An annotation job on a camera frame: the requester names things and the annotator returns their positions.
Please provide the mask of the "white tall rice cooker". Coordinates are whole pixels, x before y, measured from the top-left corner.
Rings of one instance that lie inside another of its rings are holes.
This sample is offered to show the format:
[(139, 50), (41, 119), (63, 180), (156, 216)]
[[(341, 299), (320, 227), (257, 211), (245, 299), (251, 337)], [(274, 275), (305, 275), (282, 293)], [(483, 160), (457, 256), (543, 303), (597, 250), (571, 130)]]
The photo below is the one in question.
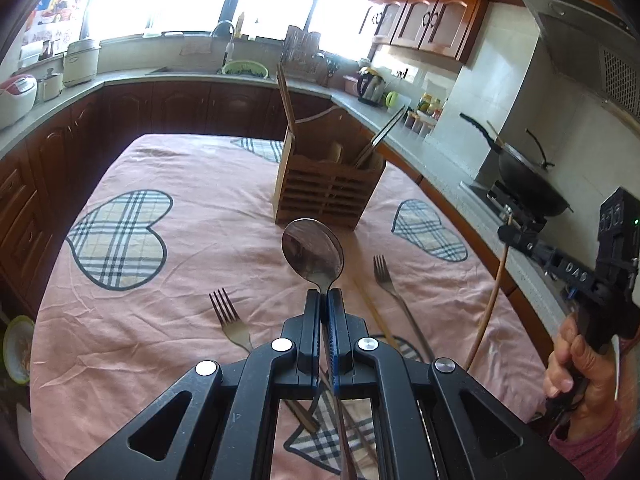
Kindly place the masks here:
[(98, 71), (100, 42), (91, 38), (72, 42), (63, 58), (65, 88), (92, 81)]

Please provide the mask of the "range hood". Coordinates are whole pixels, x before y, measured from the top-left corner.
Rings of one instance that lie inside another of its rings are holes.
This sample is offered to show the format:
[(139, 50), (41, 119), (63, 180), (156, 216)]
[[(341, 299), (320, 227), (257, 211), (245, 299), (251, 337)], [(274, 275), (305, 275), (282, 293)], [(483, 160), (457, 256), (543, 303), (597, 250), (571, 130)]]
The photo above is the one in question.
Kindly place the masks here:
[(614, 14), (587, 0), (522, 0), (556, 70), (639, 121), (639, 43)]

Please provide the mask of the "kitchen faucet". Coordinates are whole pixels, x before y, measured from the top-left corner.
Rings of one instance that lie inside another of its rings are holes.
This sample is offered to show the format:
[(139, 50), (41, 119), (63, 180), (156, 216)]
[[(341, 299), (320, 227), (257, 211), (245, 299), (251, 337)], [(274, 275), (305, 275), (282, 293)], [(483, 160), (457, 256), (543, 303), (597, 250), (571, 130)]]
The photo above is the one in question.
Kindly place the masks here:
[(224, 39), (227, 41), (227, 44), (224, 47), (224, 54), (222, 55), (220, 66), (220, 68), (224, 68), (224, 66), (232, 60), (234, 52), (235, 26), (232, 21), (222, 20), (216, 25), (210, 36), (212, 39)]

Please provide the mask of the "green handled white mug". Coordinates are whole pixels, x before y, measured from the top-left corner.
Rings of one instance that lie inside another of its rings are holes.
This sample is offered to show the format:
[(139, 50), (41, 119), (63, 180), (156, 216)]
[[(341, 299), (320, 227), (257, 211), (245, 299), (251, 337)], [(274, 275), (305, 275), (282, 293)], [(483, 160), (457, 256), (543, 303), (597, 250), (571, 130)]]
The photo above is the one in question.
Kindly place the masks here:
[(404, 96), (397, 91), (390, 91), (385, 97), (385, 107), (388, 114), (395, 114), (401, 108), (409, 106), (410, 103), (410, 96)]

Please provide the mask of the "chopstick in holder right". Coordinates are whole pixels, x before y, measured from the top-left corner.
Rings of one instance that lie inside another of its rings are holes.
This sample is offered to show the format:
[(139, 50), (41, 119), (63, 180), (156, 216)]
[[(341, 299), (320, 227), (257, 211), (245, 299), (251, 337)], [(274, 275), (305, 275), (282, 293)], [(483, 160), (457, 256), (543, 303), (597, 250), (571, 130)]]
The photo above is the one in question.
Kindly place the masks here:
[(401, 107), (395, 115), (390, 118), (387, 124), (371, 139), (371, 141), (359, 152), (356, 159), (352, 163), (355, 168), (360, 168), (372, 155), (372, 153), (378, 147), (385, 137), (393, 130), (397, 123), (401, 120), (402, 116), (406, 114), (408, 107)]

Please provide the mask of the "long wooden chopstick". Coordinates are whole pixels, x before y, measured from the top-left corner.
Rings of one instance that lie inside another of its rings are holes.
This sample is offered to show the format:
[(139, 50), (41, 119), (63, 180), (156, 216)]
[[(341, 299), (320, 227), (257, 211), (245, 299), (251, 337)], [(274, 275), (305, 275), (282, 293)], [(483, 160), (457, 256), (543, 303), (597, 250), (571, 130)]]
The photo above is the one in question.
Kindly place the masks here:
[(500, 292), (500, 285), (503, 278), (504, 271), (506, 270), (506, 260), (508, 260), (509, 255), (509, 246), (507, 244), (503, 244), (502, 256), (499, 261), (498, 270), (495, 276), (494, 287), (492, 288), (491, 294), (489, 296), (489, 300), (487, 306), (485, 307), (483, 317), (480, 320), (480, 326), (478, 326), (478, 330), (476, 332), (476, 336), (474, 342), (472, 344), (471, 350), (464, 362), (464, 369), (468, 372), (473, 365), (475, 357), (477, 356), (478, 350), (480, 350), (480, 345), (482, 344), (484, 335), (486, 333), (488, 324), (491, 319), (492, 312), (494, 312), (495, 304), (497, 302), (498, 293)]

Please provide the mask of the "silver spoon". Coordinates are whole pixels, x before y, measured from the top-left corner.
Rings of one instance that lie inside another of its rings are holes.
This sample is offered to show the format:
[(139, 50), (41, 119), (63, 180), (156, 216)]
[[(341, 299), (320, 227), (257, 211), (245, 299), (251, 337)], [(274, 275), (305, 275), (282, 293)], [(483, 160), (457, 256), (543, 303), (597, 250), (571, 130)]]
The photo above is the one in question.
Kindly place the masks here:
[[(344, 269), (344, 252), (340, 242), (330, 229), (320, 221), (299, 218), (291, 221), (285, 227), (282, 235), (282, 252), (290, 267), (299, 276), (318, 287), (321, 322), (324, 334), (327, 335), (328, 292)], [(352, 459), (352, 452), (350, 452), (344, 421), (344, 408), (342, 402), (333, 392), (331, 377), (332, 372), (320, 373), (320, 378), (329, 390), (334, 406), (335, 426), (341, 451), (341, 478), (356, 479), (355, 463)]]

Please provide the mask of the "white red rice cooker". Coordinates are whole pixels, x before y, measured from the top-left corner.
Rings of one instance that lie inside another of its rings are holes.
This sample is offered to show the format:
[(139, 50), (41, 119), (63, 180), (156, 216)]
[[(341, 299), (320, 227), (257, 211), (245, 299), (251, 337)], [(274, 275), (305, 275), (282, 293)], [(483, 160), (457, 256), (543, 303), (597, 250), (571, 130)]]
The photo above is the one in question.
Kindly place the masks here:
[(8, 128), (27, 115), (35, 104), (37, 79), (31, 74), (13, 76), (1, 84), (0, 129)]

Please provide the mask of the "pink heart-patterned tablecloth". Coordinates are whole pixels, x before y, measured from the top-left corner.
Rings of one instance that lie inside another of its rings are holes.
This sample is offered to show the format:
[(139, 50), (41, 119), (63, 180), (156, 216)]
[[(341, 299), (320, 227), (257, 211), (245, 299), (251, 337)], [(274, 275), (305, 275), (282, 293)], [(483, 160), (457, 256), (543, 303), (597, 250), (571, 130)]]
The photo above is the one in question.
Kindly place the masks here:
[[(303, 311), (307, 283), (286, 263), (272, 218), (277, 163), (241, 141), (147, 134), (107, 170), (66, 236), (35, 324), (30, 409), (43, 474), (61, 479), (199, 360), (242, 359), (208, 294), (228, 292), (254, 344)], [(385, 257), (433, 352), (465, 362), (494, 286), (452, 222), (387, 166), (355, 229), (338, 232), (346, 310), (373, 321), (362, 285), (402, 351), (425, 352), (375, 281)], [(544, 367), (506, 296), (472, 375), (521, 419)]]

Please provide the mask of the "wooden utensil holder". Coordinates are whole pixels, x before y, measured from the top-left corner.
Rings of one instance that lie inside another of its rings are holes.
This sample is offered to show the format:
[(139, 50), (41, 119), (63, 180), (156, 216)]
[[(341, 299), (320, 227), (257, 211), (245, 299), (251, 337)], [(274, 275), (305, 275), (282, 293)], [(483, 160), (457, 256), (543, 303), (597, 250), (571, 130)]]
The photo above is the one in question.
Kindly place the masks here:
[(285, 133), (274, 222), (309, 217), (355, 229), (386, 166), (378, 153), (356, 164), (370, 140), (369, 130), (339, 106), (299, 119), (296, 130)]

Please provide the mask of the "green colander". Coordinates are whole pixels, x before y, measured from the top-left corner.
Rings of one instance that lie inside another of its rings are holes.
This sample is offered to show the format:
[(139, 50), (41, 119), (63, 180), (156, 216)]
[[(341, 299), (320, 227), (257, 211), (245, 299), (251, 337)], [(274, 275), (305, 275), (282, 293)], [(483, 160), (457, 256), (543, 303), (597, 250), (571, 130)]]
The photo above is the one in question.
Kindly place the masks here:
[(226, 63), (222, 68), (222, 73), (224, 75), (247, 76), (258, 79), (267, 79), (269, 77), (269, 70), (265, 65), (250, 60), (236, 60)]

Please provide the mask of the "silver fork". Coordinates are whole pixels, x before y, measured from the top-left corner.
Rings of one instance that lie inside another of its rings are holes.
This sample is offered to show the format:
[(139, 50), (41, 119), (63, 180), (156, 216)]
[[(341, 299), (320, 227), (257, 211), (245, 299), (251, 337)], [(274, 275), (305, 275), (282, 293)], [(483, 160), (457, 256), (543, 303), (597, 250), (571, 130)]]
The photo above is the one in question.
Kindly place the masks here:
[[(252, 352), (254, 346), (250, 340), (250, 332), (246, 324), (240, 319), (227, 292), (223, 288), (217, 289), (214, 292), (210, 292), (208, 296), (221, 329), (224, 332), (224, 336), (226, 336), (232, 344), (244, 349), (247, 353)], [(308, 432), (314, 434), (320, 429), (319, 423), (298, 401), (285, 400), (284, 403)]]
[(419, 324), (416, 322), (413, 314), (411, 313), (408, 304), (405, 302), (404, 298), (400, 296), (400, 293), (396, 290), (396, 287), (393, 283), (392, 277), (390, 276), (390, 271), (388, 270), (388, 266), (383, 255), (376, 255), (373, 257), (373, 273), (375, 277), (375, 281), (384, 289), (386, 292), (390, 294), (394, 298), (394, 300), (398, 303), (398, 306), (401, 308), (401, 311), (404, 312), (405, 317), (407, 318), (413, 333), (418, 337), (420, 345), (422, 346), (428, 362), (435, 361), (435, 355), (431, 345), (428, 343), (424, 333), (420, 329)]

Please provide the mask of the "tropical fruit poster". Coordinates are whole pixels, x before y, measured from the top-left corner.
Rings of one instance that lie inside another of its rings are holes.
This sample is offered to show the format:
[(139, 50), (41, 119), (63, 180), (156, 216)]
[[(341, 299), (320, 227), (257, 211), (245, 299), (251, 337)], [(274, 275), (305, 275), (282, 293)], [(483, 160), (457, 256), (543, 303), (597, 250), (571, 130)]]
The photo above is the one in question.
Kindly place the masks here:
[(80, 37), (88, 4), (89, 0), (40, 0), (26, 22), (20, 66), (65, 52)]

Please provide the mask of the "steel electric kettle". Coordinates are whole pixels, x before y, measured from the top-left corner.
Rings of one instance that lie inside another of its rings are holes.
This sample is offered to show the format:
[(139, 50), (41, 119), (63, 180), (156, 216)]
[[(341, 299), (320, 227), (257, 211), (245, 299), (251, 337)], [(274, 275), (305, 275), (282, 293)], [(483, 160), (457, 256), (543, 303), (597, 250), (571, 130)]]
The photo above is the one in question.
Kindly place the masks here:
[(377, 70), (363, 67), (357, 79), (358, 100), (371, 106), (381, 106), (385, 86), (386, 82)]

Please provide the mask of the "light wooden chopstick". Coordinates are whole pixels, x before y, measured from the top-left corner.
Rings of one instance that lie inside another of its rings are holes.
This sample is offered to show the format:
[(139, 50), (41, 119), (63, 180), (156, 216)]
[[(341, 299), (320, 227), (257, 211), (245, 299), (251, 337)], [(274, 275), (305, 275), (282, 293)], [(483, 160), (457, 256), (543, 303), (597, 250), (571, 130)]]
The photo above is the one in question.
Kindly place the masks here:
[(378, 308), (375, 307), (374, 302), (371, 300), (371, 298), (367, 294), (366, 290), (356, 280), (356, 278), (352, 278), (352, 284), (354, 284), (354, 286), (356, 287), (356, 289), (360, 293), (360, 296), (361, 296), (364, 304), (367, 306), (368, 310), (370, 311), (370, 313), (372, 315), (372, 318), (375, 320), (376, 325), (378, 326), (378, 328), (380, 330), (382, 330), (382, 333), (385, 336), (385, 339), (386, 339), (387, 343), (390, 346), (392, 346), (395, 350), (400, 351), (399, 344), (397, 343), (392, 331), (387, 326), (386, 322), (384, 321), (384, 318), (382, 318), (382, 316), (380, 315), (380, 312), (378, 312)]

